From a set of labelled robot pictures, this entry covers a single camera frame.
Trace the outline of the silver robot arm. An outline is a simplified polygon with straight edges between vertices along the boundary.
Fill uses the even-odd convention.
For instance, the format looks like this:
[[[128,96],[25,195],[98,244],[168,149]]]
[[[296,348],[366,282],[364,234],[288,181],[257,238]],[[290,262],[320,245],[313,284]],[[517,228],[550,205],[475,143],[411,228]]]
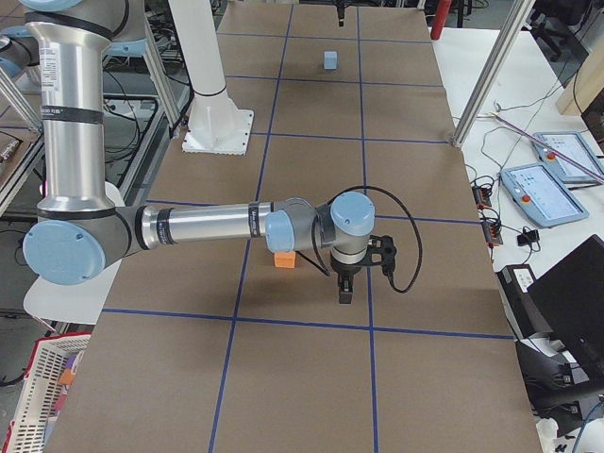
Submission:
[[[163,244],[264,238],[273,252],[327,249],[339,299],[372,265],[375,208],[347,190],[314,206],[302,198],[199,209],[119,208],[105,189],[102,58],[115,44],[146,46],[140,1],[27,1],[39,46],[47,193],[24,241],[29,267],[59,285],[100,275],[129,254]]]

